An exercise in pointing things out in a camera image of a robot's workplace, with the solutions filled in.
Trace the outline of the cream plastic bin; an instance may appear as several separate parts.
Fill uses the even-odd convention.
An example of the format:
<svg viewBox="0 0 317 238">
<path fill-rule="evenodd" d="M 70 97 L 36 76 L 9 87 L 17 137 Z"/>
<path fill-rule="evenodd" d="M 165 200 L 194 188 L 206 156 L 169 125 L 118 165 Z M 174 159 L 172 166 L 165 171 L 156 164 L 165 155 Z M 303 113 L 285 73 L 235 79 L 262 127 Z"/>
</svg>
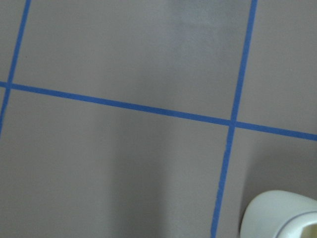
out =
<svg viewBox="0 0 317 238">
<path fill-rule="evenodd" d="M 315 238 L 317 201 L 303 195 L 271 190 L 257 195 L 247 206 L 241 238 Z"/>
</svg>

